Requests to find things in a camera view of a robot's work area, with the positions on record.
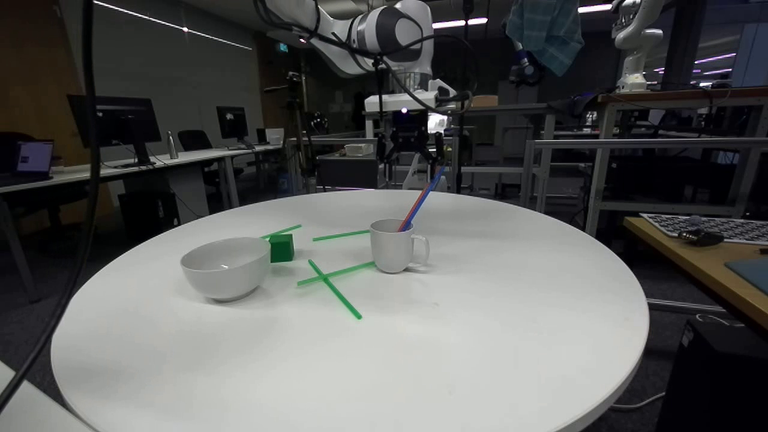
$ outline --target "ceiling light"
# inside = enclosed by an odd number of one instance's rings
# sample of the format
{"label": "ceiling light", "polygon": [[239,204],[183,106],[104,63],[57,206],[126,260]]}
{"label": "ceiling light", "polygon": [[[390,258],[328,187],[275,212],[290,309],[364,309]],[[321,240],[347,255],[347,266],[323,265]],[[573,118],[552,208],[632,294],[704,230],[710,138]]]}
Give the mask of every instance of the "ceiling light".
{"label": "ceiling light", "polygon": [[243,43],[236,43],[236,40],[228,40],[228,39],[218,39],[214,33],[203,33],[203,32],[197,32],[191,26],[179,26],[176,21],[164,21],[158,16],[152,16],[152,14],[140,14],[135,9],[124,9],[124,7],[117,7],[117,4],[110,4],[110,3],[94,0],[94,4],[98,4],[104,9],[112,9],[117,14],[126,14],[126,16],[142,20],[142,21],[152,21],[152,25],[166,26],[166,28],[176,28],[176,32],[191,33],[191,37],[198,37],[198,39],[209,39],[209,40],[215,40],[215,43],[224,43],[224,45],[232,45],[232,48],[239,48],[239,50],[254,50],[251,45],[243,45]]}
{"label": "ceiling light", "polygon": [[[652,72],[665,75],[665,68],[656,68]],[[690,70],[693,75],[700,75],[700,70]]]}
{"label": "ceiling light", "polygon": [[488,16],[474,16],[471,21],[462,21],[462,20],[453,20],[453,21],[431,21],[431,28],[458,28],[458,26],[485,26],[488,25]]}
{"label": "ceiling light", "polygon": [[734,72],[734,68],[722,68],[722,70],[705,70],[704,75],[730,75],[730,72]]}
{"label": "ceiling light", "polygon": [[611,4],[586,4],[586,7],[578,7],[578,14],[598,14],[598,13],[610,13]]}
{"label": "ceiling light", "polygon": [[713,57],[698,57],[696,66],[719,63],[719,60],[730,60],[730,57],[736,57],[736,52],[724,52],[724,55],[713,55]]}

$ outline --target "white round table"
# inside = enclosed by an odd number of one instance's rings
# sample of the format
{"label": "white round table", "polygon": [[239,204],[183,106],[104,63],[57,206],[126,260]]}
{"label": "white round table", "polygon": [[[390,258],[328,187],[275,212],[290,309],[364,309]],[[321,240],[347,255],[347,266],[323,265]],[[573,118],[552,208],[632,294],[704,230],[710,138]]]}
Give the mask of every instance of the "white round table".
{"label": "white round table", "polygon": [[[581,429],[633,376],[648,338],[635,277],[598,240],[489,200],[431,194],[429,272],[375,270],[370,238],[315,235],[400,218],[416,193],[334,193],[215,214],[98,272],[54,338],[66,404],[100,432]],[[236,302],[207,302],[177,260],[220,238],[296,230],[298,260]]]}

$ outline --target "cup handle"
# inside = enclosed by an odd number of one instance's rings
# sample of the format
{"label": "cup handle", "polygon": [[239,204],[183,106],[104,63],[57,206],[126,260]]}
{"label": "cup handle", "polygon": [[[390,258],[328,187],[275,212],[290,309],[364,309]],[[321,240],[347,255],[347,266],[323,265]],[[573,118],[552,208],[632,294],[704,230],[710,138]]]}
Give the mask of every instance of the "cup handle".
{"label": "cup handle", "polygon": [[425,235],[410,235],[410,242],[413,242],[413,260],[417,266],[429,266],[429,238]]}

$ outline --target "cable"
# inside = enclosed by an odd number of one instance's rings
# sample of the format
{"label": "cable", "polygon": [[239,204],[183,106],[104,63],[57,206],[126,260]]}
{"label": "cable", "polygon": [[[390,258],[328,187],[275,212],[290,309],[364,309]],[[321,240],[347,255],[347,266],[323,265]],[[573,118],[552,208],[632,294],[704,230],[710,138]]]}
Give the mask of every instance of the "cable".
{"label": "cable", "polygon": [[650,396],[645,400],[638,400],[638,404],[615,404],[611,410],[640,410],[640,409],[645,409],[645,405],[650,405],[650,404],[656,404],[656,400],[660,400],[665,396],[668,396],[668,391],[660,391],[660,393],[656,393],[656,396]]}
{"label": "cable", "polygon": [[480,81],[480,52],[478,48],[467,40],[467,39],[460,39],[460,45],[473,55],[473,79],[467,79],[467,88],[471,92],[478,92],[478,81]]}
{"label": "cable", "polygon": [[309,26],[286,25],[281,16],[275,16],[275,14],[267,7],[267,0],[254,0],[254,4],[256,4],[256,16],[260,16],[261,21],[267,21],[268,26],[286,28],[286,32],[300,28],[300,32],[308,33],[308,39],[316,39],[316,40],[321,40],[321,43],[342,48],[342,50],[356,52],[356,55],[359,55],[359,57],[376,57],[376,55],[390,57],[390,55],[398,55],[398,52],[410,50],[413,45],[419,45],[419,43],[425,43],[425,40],[436,39],[434,33],[429,33],[429,37],[416,39],[416,40],[410,40],[410,43],[405,43],[405,45],[400,45],[400,48],[396,48],[396,50],[380,50],[380,52],[376,52],[376,50],[362,50],[362,48],[356,48],[356,45],[350,45],[350,43],[345,43],[345,40],[328,39],[328,37],[323,37],[323,33],[309,28]]}
{"label": "cable", "polygon": [[416,96],[404,81],[398,75],[394,75],[390,66],[389,63],[382,63],[390,76],[390,81],[404,92],[407,94],[407,99],[413,99],[419,109],[425,109],[426,114],[440,114],[440,115],[453,115],[455,111],[441,111],[441,109],[434,109],[429,103],[425,103],[419,96]]}
{"label": "cable", "polygon": [[39,337],[36,346],[26,355],[24,364],[17,370],[17,375],[6,381],[6,386],[0,393],[0,414],[6,409],[11,396],[24,385],[24,376],[36,364],[45,346],[50,343],[59,320],[66,312],[69,300],[76,294],[76,284],[83,274],[83,266],[92,258],[94,246],[94,230],[96,230],[96,206],[98,206],[98,184],[100,184],[100,148],[96,145],[96,79],[94,79],[94,0],[81,3],[81,70],[83,70],[83,86],[87,86],[87,142],[92,148],[92,180],[89,180],[89,201],[87,201],[87,220],[80,238],[80,252],[76,265],[72,274],[65,279],[62,296],[54,302],[52,314],[47,316],[42,333]]}
{"label": "cable", "polygon": [[356,60],[356,66],[362,70],[362,72],[366,72],[364,70],[364,66],[359,63],[359,57],[356,55],[356,52],[350,52],[350,57]]}
{"label": "cable", "polygon": [[320,0],[315,0],[315,28],[311,28],[311,33],[320,33]]}
{"label": "cable", "polygon": [[742,322],[722,320],[722,316],[718,316],[718,314],[696,314],[696,322],[704,322],[704,325],[716,322],[716,325],[719,325],[719,326],[744,330]]}
{"label": "cable", "polygon": [[[462,39],[460,39],[462,43],[467,43],[467,39],[471,39],[471,16],[473,16],[473,9],[474,9],[474,3],[473,3],[473,0],[462,0]],[[466,102],[467,102],[467,99],[462,96],[460,103],[458,103],[455,194],[460,194],[460,182],[462,182],[460,152],[462,152],[462,123],[466,123],[462,111],[466,111]]]}

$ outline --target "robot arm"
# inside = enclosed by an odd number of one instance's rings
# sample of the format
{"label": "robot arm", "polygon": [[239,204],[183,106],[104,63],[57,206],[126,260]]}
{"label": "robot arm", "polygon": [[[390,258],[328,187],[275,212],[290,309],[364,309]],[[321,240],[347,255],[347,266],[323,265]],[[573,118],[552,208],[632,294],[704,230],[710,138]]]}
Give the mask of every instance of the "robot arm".
{"label": "robot arm", "polygon": [[431,76],[431,9],[422,0],[382,4],[334,20],[316,0],[254,0],[267,25],[302,33],[342,76],[375,72],[375,55],[394,72]]}
{"label": "robot arm", "polygon": [[665,32],[648,28],[665,7],[665,0],[615,0],[615,45],[623,50],[618,92],[645,92],[645,60],[665,39]]}

